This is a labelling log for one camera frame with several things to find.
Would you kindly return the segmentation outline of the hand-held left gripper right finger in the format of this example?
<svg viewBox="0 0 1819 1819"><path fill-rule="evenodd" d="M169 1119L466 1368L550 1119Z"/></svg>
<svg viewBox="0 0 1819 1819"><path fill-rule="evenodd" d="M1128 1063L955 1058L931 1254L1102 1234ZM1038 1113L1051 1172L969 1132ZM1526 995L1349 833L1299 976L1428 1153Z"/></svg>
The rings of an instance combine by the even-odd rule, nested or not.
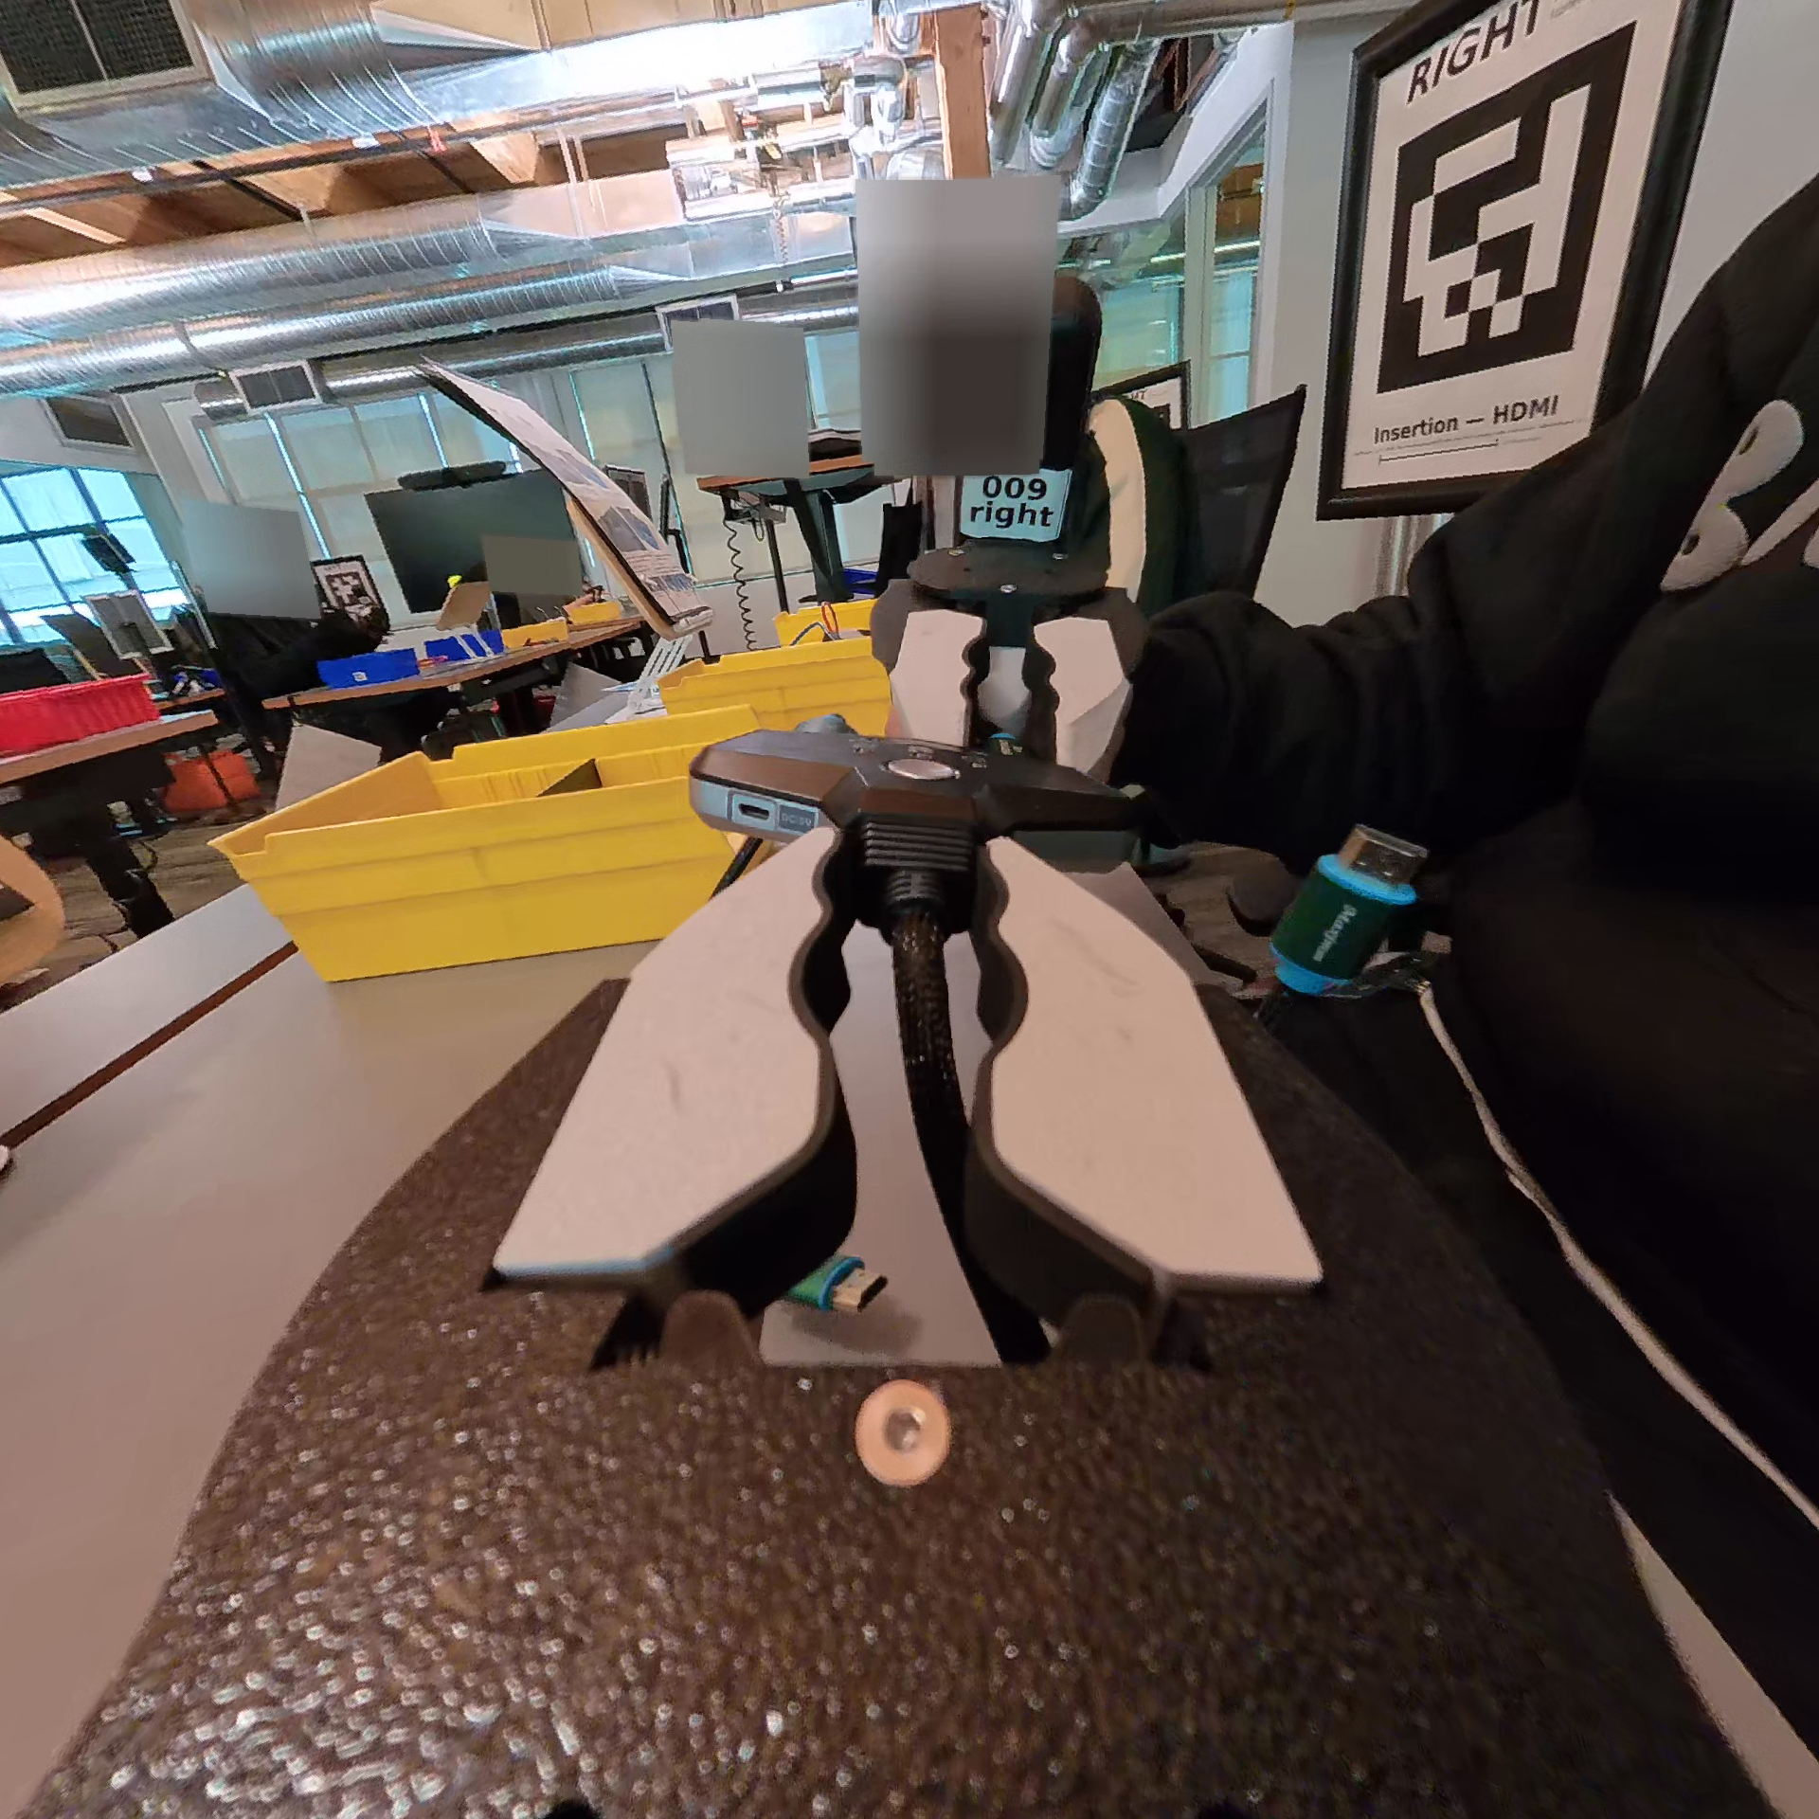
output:
<svg viewBox="0 0 1819 1819"><path fill-rule="evenodd" d="M1165 1325L1196 1294L1315 1294L1326 1269L1239 1098L1219 1036L1124 912L1016 839L972 867L964 1234L1045 1325L1124 1299Z"/></svg>

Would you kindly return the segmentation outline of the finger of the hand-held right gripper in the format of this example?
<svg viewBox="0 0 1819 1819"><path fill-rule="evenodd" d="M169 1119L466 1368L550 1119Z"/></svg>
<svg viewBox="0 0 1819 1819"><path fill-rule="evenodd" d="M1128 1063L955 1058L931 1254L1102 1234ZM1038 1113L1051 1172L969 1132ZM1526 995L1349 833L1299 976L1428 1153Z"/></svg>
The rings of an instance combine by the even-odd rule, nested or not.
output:
<svg viewBox="0 0 1819 1819"><path fill-rule="evenodd" d="M1139 657L1143 617L1128 604L1035 622L1035 753L1114 781Z"/></svg>
<svg viewBox="0 0 1819 1819"><path fill-rule="evenodd" d="M972 747L985 617L955 604L883 604L891 739Z"/></svg>

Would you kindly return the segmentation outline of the black hdmi switch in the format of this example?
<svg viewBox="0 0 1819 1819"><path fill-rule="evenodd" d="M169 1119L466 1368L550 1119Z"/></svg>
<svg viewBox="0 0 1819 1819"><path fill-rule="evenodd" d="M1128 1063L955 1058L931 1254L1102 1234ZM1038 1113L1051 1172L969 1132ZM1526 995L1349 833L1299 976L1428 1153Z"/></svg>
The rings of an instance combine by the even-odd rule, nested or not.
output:
<svg viewBox="0 0 1819 1819"><path fill-rule="evenodd" d="M733 839L796 843L839 833L870 874L969 874L997 839L1056 874L1119 874L1143 817L1139 802L1089 773L1035 753L883 739L839 715L702 747L689 762L689 803Z"/></svg>

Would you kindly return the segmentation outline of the yellow bin with divider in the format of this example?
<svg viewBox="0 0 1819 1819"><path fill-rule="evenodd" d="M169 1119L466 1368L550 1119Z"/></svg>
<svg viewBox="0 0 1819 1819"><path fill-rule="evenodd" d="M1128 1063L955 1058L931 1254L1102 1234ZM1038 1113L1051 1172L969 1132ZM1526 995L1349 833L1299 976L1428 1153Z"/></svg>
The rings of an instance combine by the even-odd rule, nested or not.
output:
<svg viewBox="0 0 1819 1819"><path fill-rule="evenodd" d="M697 817L680 753L597 762L597 792L541 802L571 767L391 762L214 849L318 980L661 945L729 875L733 833Z"/></svg>

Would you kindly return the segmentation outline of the person's right forearm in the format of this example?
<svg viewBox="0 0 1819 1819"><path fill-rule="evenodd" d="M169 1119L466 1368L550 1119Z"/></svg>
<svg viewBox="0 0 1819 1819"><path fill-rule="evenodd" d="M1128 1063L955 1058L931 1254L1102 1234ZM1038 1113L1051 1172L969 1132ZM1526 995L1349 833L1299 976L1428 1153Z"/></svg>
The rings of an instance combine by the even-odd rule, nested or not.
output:
<svg viewBox="0 0 1819 1819"><path fill-rule="evenodd" d="M1425 576L1329 622L1277 622L1232 594L1190 600L1139 648L1114 781L1143 788L1190 843L1315 867L1379 827L1459 857L1571 792L1595 710L1657 604L1501 594L1467 608Z"/></svg>

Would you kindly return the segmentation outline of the grey desk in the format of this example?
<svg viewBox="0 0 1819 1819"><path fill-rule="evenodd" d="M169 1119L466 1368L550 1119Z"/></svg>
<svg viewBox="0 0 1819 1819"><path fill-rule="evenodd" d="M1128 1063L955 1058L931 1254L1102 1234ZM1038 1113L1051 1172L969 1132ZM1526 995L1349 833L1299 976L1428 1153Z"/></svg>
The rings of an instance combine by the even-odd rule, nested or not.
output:
<svg viewBox="0 0 1819 1819"><path fill-rule="evenodd" d="M597 954L280 959L6 1178L6 1815L1771 1815L1553 1362L1210 1001L1329 1269L1196 1362L597 1362L485 1254Z"/></svg>

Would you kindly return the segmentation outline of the green white jacket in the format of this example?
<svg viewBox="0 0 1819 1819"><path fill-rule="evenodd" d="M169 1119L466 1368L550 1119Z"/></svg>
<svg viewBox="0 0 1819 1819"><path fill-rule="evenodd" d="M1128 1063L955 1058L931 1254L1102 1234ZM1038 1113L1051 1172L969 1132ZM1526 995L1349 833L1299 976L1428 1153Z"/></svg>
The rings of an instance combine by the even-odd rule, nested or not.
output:
<svg viewBox="0 0 1819 1819"><path fill-rule="evenodd" d="M1165 617L1190 576L1190 448L1139 398L1097 398L1082 433L1097 448L1082 539L1102 548L1102 584Z"/></svg>

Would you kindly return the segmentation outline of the black mesh chair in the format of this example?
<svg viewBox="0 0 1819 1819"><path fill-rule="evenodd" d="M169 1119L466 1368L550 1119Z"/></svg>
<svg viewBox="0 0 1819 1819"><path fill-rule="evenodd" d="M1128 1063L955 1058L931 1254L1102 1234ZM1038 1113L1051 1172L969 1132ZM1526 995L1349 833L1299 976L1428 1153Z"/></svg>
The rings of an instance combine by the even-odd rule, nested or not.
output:
<svg viewBox="0 0 1819 1819"><path fill-rule="evenodd" d="M1239 594L1254 600L1289 472L1299 458L1303 384L1176 433L1184 448L1184 554L1176 600Z"/></svg>

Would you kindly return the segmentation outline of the tilted board document stand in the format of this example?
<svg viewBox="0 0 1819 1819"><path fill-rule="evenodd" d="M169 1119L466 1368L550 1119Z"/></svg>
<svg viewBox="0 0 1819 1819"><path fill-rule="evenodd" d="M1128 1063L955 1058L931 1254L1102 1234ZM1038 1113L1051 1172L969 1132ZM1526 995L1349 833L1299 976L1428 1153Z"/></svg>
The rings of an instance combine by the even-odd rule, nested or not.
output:
<svg viewBox="0 0 1819 1819"><path fill-rule="evenodd" d="M565 513L577 539L597 554L597 567L621 584L639 617L654 629L654 648L642 676L628 685L628 710L617 719L661 715L661 685L689 666L689 641L718 622L718 604L679 562L679 548L654 535L654 523L592 464L577 445L565 445L531 405L460 374L446 361L421 361L421 384L460 405L477 421L508 433L531 467L549 467L565 492Z"/></svg>

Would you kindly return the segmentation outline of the black monitor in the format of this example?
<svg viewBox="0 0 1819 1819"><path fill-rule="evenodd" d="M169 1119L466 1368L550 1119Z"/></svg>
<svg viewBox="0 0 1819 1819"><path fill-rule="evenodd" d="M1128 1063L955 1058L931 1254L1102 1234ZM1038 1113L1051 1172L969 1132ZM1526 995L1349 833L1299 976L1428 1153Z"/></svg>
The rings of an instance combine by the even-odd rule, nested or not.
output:
<svg viewBox="0 0 1819 1819"><path fill-rule="evenodd" d="M508 600L577 600L585 562L565 486L541 467L466 486L382 486L364 492L382 562L407 608L436 617L446 576L480 569Z"/></svg>

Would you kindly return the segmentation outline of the orange bag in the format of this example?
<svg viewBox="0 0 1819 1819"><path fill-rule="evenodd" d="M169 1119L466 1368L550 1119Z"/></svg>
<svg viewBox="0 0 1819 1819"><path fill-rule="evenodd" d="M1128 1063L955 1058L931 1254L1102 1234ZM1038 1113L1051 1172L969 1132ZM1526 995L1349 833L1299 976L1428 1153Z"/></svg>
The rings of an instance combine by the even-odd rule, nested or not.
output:
<svg viewBox="0 0 1819 1819"><path fill-rule="evenodd" d="M259 803L259 773L249 753L214 747L214 753L169 762L169 788L164 788L169 817L205 817L239 803Z"/></svg>

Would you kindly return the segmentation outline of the wooden table black legs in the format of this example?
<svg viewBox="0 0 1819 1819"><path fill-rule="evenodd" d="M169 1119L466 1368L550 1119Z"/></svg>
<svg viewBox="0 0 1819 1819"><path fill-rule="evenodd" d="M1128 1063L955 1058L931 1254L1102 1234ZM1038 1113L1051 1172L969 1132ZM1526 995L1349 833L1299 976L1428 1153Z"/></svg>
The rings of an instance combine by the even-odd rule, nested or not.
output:
<svg viewBox="0 0 1819 1819"><path fill-rule="evenodd" d="M0 762L0 833L59 833L83 874L104 881L132 934L169 927L169 905L134 867L114 803L150 803L169 788L176 747L214 747L214 715L164 715L42 753Z"/></svg>

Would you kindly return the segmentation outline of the silver spiral duct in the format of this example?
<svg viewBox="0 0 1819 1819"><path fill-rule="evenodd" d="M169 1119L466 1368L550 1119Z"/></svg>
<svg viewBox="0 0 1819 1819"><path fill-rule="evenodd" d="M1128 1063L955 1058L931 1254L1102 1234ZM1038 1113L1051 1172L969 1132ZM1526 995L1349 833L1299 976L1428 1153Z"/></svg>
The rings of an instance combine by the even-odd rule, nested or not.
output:
<svg viewBox="0 0 1819 1819"><path fill-rule="evenodd" d="M214 310L296 308L328 294L382 294L427 277L521 277L621 265L628 277L739 277L849 253L849 177L786 195L680 195L680 177L597 177L565 191L508 191L405 202L377 215L318 215L283 225L109 248L32 263L0 277L6 344L54 344Z"/></svg>

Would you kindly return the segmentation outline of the thin silver duct with grilles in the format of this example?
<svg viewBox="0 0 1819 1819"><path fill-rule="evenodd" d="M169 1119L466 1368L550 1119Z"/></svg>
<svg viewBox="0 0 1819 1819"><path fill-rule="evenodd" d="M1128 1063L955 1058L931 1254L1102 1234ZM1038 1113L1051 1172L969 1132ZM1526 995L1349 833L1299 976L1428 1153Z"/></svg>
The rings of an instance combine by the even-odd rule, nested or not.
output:
<svg viewBox="0 0 1819 1819"><path fill-rule="evenodd" d="M531 374L571 361L621 361L670 357L670 331L680 319L751 319L751 326L805 326L849 331L859 326L859 270L815 270L786 289L739 289L642 310L565 310L541 326L485 326L446 331L421 344L364 344L364 352L201 352L201 331L99 331L45 352L6 352L6 398L132 398L186 384L205 421L249 421L308 405L377 405L421 391L421 373L453 374Z"/></svg>

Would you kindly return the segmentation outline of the silver duct with vent box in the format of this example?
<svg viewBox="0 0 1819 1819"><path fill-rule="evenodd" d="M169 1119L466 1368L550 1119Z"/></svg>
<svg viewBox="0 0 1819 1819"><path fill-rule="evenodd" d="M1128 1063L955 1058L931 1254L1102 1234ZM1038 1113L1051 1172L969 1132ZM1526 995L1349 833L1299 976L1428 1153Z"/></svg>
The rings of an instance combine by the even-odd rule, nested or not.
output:
<svg viewBox="0 0 1819 1819"><path fill-rule="evenodd" d="M870 9L6 0L6 191L670 108L870 51Z"/></svg>

